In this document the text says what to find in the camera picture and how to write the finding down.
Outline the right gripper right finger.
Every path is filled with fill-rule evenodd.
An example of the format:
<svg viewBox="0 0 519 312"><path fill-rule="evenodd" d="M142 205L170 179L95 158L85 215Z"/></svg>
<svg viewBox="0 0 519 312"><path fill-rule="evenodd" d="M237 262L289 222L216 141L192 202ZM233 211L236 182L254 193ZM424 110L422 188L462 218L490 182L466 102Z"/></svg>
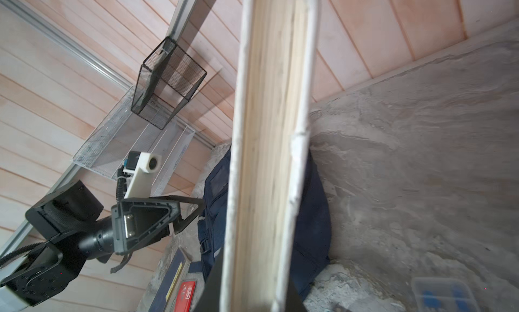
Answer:
<svg viewBox="0 0 519 312"><path fill-rule="evenodd" d="M308 296L308 287L306 286L302 293L297 290L297 286L289 278L287 285L287 295L285 299L285 312L307 312L304 301Z"/></svg>

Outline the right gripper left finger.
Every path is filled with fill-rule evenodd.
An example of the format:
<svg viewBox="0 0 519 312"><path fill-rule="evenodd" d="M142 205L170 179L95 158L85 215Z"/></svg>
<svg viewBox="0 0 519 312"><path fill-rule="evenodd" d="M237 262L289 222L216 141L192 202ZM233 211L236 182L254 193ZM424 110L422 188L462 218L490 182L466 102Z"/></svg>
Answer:
<svg viewBox="0 0 519 312"><path fill-rule="evenodd" d="M197 301L194 312L219 312L220 292L222 286L224 249L221 248L216 256L215 264L205 282L204 291Z"/></svg>

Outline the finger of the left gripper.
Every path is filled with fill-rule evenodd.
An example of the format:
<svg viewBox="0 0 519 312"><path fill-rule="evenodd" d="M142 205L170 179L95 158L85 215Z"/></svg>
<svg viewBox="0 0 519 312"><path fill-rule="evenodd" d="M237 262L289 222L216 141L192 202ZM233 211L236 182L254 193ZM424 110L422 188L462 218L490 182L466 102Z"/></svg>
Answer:
<svg viewBox="0 0 519 312"><path fill-rule="evenodd" d="M202 198L170 195L168 200L174 203L174 208L178 211L171 221L175 235L183 232L204 212L206 207Z"/></svg>
<svg viewBox="0 0 519 312"><path fill-rule="evenodd" d="M110 269L110 273L111 274L115 274L115 273L119 272L121 269L123 269L127 265L127 263L131 260L131 258L132 258L132 253L124 255L124 257L122 258L120 264L115 266L115 267L112 267Z"/></svg>

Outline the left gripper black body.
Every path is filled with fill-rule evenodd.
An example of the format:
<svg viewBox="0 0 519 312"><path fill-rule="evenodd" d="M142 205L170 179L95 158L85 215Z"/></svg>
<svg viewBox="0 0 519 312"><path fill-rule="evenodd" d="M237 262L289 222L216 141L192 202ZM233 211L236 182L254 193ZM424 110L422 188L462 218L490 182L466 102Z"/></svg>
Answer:
<svg viewBox="0 0 519 312"><path fill-rule="evenodd" d="M170 236L170 224L181 216L169 197L127 198L111 208L114 252L128 255Z"/></svg>

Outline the blue book yellow spine label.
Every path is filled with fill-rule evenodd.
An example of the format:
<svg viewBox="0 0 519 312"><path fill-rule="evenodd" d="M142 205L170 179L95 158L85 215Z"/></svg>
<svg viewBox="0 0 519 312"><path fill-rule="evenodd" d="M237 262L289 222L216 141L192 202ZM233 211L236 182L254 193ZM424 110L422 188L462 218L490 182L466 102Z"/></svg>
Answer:
<svg viewBox="0 0 519 312"><path fill-rule="evenodd" d="M187 274L190 264L191 260L184 248L178 248L148 309L149 312L166 311L175 291L178 290Z"/></svg>

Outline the navy blue student backpack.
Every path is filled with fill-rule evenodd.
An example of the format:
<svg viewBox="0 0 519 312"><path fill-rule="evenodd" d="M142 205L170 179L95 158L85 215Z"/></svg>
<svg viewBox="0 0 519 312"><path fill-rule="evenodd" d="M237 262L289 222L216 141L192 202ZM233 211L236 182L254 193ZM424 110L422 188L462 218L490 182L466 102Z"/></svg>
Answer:
<svg viewBox="0 0 519 312"><path fill-rule="evenodd" d="M228 150L205 180L204 212L197 222L201 260L191 271L201 272L204 279L215 265L223 247L227 222L227 198L231 151ZM304 187L297 216L290 278L298 295L305 300L311 284L330 263L331 214L327 196L311 154L306 161Z"/></svg>

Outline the white book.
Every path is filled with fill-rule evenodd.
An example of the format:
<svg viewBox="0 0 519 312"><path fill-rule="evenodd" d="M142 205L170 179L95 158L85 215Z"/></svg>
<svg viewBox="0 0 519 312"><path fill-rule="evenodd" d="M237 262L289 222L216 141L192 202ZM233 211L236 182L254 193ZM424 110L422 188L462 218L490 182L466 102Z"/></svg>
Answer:
<svg viewBox="0 0 519 312"><path fill-rule="evenodd" d="M243 0L221 311L284 311L320 0Z"/></svg>

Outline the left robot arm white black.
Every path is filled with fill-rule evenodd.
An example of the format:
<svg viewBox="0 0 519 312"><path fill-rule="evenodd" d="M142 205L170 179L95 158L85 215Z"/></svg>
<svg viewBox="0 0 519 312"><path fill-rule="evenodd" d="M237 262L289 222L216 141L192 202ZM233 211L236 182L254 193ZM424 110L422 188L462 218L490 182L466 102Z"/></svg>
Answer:
<svg viewBox="0 0 519 312"><path fill-rule="evenodd" d="M102 204L81 182L46 195L28 210L28 221L44 242L16 249L1 258L1 310L22 311L54 297L76 279L86 261L106 263L122 257L119 272L132 254L171 232L181 233L204 212L201 198L127 197L125 178L118 181L116 204L101 218Z"/></svg>

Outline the red rectangular box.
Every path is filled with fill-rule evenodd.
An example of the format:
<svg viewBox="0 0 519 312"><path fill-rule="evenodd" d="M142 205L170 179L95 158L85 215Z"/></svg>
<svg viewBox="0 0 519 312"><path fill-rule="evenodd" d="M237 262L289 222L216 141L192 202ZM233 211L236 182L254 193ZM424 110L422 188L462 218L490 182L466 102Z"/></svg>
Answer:
<svg viewBox="0 0 519 312"><path fill-rule="evenodd" d="M190 312L197 282L188 280L181 283L176 296L173 312Z"/></svg>

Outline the clear plastic small case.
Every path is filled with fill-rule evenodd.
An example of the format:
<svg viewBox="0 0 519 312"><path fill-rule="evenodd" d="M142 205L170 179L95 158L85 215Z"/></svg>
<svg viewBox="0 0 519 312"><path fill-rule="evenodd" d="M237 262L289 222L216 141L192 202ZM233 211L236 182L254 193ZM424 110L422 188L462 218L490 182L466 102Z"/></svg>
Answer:
<svg viewBox="0 0 519 312"><path fill-rule="evenodd" d="M413 278L412 291L418 311L480 311L467 284L453 278Z"/></svg>

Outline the black mesh wall basket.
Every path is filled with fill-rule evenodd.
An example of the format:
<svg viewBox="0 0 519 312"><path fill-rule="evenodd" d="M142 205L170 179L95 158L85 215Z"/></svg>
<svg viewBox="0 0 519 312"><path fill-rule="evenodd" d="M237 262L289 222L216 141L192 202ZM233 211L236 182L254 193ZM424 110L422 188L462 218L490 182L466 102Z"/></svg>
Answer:
<svg viewBox="0 0 519 312"><path fill-rule="evenodd" d="M131 110L163 130L192 100L206 75L202 66L166 37L140 66Z"/></svg>

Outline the horizontal aluminium wall rail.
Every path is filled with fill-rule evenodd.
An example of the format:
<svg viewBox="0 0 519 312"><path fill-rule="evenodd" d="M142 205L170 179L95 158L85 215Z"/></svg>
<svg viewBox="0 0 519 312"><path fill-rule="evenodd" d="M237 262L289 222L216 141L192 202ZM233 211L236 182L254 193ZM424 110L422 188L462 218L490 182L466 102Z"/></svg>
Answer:
<svg viewBox="0 0 519 312"><path fill-rule="evenodd" d="M9 95L27 93L33 129L64 152L77 150L132 86L165 36L169 0L12 0L29 22L1 12Z"/></svg>

